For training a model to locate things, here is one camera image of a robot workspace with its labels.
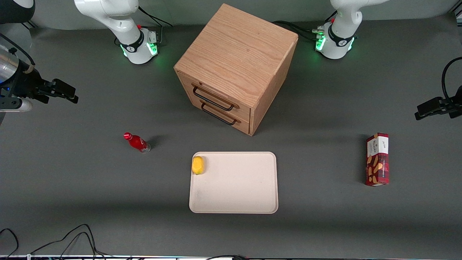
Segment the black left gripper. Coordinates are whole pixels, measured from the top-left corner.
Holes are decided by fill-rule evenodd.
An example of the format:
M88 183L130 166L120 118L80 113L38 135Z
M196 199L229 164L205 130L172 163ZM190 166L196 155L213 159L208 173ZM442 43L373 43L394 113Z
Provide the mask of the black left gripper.
M417 121L429 116L449 114L451 119L462 115L462 86L458 87L455 96L449 97L446 86L442 86L444 99L434 97L417 106L414 117Z

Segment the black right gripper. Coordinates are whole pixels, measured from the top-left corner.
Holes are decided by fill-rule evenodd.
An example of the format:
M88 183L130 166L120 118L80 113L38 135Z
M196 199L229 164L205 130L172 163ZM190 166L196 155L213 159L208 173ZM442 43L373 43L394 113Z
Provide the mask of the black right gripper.
M73 104L79 102L75 95L76 89L60 79L54 79L54 90L58 93L51 93L51 83L42 79L38 70L31 73L16 72L10 79L1 82L1 88L9 88L9 94L20 98L36 99L47 104L50 97L60 97Z

